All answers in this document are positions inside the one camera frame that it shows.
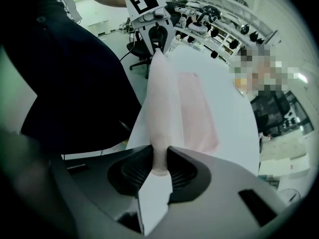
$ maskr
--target white table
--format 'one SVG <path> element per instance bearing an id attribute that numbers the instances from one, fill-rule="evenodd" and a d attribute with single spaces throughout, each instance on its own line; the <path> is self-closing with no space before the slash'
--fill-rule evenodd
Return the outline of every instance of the white table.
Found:
<path id="1" fill-rule="evenodd" d="M 214 156 L 234 162 L 257 176 L 259 140 L 254 113 L 248 97 L 243 97 L 235 88 L 228 65 L 182 45 L 169 59 L 177 71 L 194 72 L 201 79 L 219 139 Z M 127 149 L 149 143 L 143 106 Z"/>
<path id="2" fill-rule="evenodd" d="M 243 97 L 235 88 L 228 65 L 183 45 L 169 54 L 169 60 L 177 71 L 195 72 L 201 79 L 219 139 L 213 156 L 241 165 L 257 176 L 259 138 L 255 117 L 248 97 Z M 145 117 L 143 105 L 127 149 L 150 144 Z M 173 139 L 172 145 L 184 147 L 178 137 Z M 158 177 L 152 173 L 140 189 L 139 203 L 146 236 L 167 213 L 171 192 L 170 175 Z"/>

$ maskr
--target black office chair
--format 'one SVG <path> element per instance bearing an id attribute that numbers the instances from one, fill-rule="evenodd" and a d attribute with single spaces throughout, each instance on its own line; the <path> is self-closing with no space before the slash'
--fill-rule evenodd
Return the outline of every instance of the black office chair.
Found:
<path id="1" fill-rule="evenodd" d="M 140 39 L 139 32 L 136 32 L 136 41 L 130 42 L 126 45 L 127 49 L 131 51 L 131 53 L 137 57 L 139 57 L 140 60 L 144 60 L 142 62 L 136 63 L 134 65 L 130 66 L 130 70 L 133 70 L 134 66 L 140 66 L 140 65 L 147 65 L 147 72 L 145 75 L 145 78 L 149 78 L 149 72 L 150 72 L 150 64 L 151 64 L 151 57 L 145 42 Z"/>
<path id="2" fill-rule="evenodd" d="M 181 17 L 181 13 L 175 11 L 175 6 L 174 6 L 173 2 L 166 2 L 166 3 L 167 3 L 167 6 L 165 6 L 165 9 L 169 12 L 170 20 L 172 21 L 173 26 L 175 26 Z M 133 55 L 139 57 L 140 60 L 144 60 L 144 61 L 141 61 L 141 62 L 136 63 L 134 65 L 131 65 L 130 70 L 133 70 L 134 66 L 147 65 L 147 71 L 146 71 L 145 78 L 148 79 L 149 73 L 150 73 L 150 64 L 151 64 L 151 60 L 152 60 L 152 55 L 150 54 L 144 41 L 142 39 L 140 39 L 138 31 L 136 32 L 135 44 L 134 44 L 134 42 L 130 42 L 129 44 L 126 45 L 126 47 L 128 50 L 131 51 L 131 53 Z"/>

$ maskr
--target person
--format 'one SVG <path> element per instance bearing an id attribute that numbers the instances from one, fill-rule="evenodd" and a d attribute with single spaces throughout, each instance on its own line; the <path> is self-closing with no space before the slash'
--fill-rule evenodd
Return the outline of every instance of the person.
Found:
<path id="1" fill-rule="evenodd" d="M 21 132 L 60 154 L 126 140 L 141 104 L 117 56 L 70 19 L 58 0 L 13 1 L 19 11 L 6 7 L 2 43 L 37 94 Z M 95 1 L 126 6 L 125 0 Z"/>

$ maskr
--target pink towel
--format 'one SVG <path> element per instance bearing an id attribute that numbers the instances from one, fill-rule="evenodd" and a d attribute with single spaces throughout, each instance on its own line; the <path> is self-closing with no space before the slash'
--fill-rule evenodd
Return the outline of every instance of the pink towel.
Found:
<path id="1" fill-rule="evenodd" d="M 186 148 L 206 154 L 212 154 L 218 146 L 199 78 L 194 73 L 179 73 L 176 77 L 160 50 L 152 59 L 146 105 L 147 131 L 154 148 L 154 174 L 168 174 L 166 150 L 177 138 L 183 139 Z"/>
<path id="2" fill-rule="evenodd" d="M 185 147 L 212 154 L 218 138 L 200 79 L 195 73 L 179 73 L 178 87 Z"/>

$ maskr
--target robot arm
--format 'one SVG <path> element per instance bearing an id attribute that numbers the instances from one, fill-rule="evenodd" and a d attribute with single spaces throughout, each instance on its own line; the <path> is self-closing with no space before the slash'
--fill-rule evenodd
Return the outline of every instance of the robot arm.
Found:
<path id="1" fill-rule="evenodd" d="M 138 30 L 151 55 L 165 54 L 174 38 L 174 27 L 164 0 L 125 0 L 133 28 Z"/>

